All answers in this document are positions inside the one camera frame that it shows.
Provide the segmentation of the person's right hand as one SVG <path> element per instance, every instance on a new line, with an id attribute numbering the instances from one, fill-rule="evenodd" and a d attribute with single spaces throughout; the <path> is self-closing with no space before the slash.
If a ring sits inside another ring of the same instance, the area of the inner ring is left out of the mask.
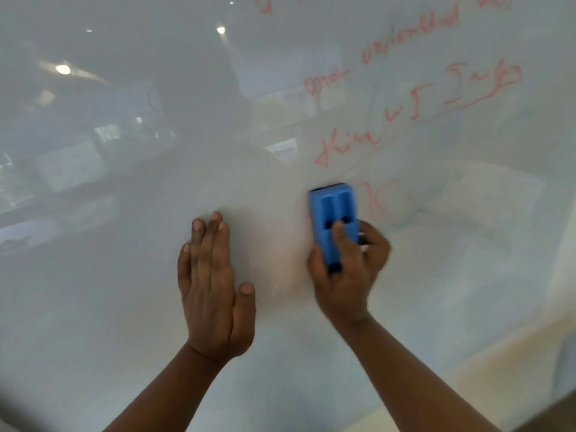
<path id="1" fill-rule="evenodd" d="M 373 225 L 359 221 L 359 242 L 348 238 L 344 225 L 332 227 L 334 243 L 340 253 L 342 270 L 329 274 L 329 287 L 315 288 L 320 310 L 338 330 L 368 320 L 368 299 L 372 287 L 388 262 L 392 247 Z"/>

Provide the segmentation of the person's left forearm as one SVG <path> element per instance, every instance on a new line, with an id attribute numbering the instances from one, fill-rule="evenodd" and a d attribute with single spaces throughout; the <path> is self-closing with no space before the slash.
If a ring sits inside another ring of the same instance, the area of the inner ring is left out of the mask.
<path id="1" fill-rule="evenodd" d="M 227 364 L 185 344 L 103 432 L 186 432 L 210 385 Z"/>

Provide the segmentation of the white whiteboard with red writing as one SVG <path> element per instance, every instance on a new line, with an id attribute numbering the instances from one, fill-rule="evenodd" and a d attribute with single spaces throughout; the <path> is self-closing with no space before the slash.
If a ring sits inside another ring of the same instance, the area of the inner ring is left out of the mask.
<path id="1" fill-rule="evenodd" d="M 306 272 L 337 182 L 392 244 L 372 314 L 463 398 L 576 391 L 576 0 L 0 0 L 0 424 L 105 428 L 219 210 L 256 337 L 190 430 L 392 432 Z"/>

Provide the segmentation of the person's right forearm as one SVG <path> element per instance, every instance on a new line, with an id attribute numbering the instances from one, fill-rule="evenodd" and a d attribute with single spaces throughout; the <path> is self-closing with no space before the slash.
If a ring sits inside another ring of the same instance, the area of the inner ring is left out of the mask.
<path id="1" fill-rule="evenodd" d="M 374 317 L 332 324 L 356 355 L 399 432 L 501 432 Z"/>

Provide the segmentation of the person's left hand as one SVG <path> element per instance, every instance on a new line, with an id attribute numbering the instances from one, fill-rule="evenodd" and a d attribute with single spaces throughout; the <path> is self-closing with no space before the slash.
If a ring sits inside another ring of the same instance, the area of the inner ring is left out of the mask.
<path id="1" fill-rule="evenodd" d="M 187 344 L 203 356 L 213 360 L 228 358 L 228 362 L 243 355 L 252 344 L 233 344 L 233 307 L 236 293 L 234 268 L 231 262 L 230 229 L 223 218 L 221 226 L 220 270 L 212 283 L 205 283 L 205 233 L 208 222 L 200 218 L 192 221 L 191 289 L 181 299 L 188 328 Z"/>

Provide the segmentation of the blue whiteboard eraser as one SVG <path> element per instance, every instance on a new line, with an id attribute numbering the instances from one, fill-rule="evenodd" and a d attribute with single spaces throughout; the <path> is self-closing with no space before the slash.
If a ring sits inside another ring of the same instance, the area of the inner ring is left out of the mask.
<path id="1" fill-rule="evenodd" d="M 308 205 L 315 243 L 321 253 L 328 273 L 342 270 L 341 255 L 334 243 L 332 226 L 340 221 L 349 239 L 359 242 L 359 220 L 357 218 L 354 188 L 346 183 L 313 189 L 308 193 Z"/>

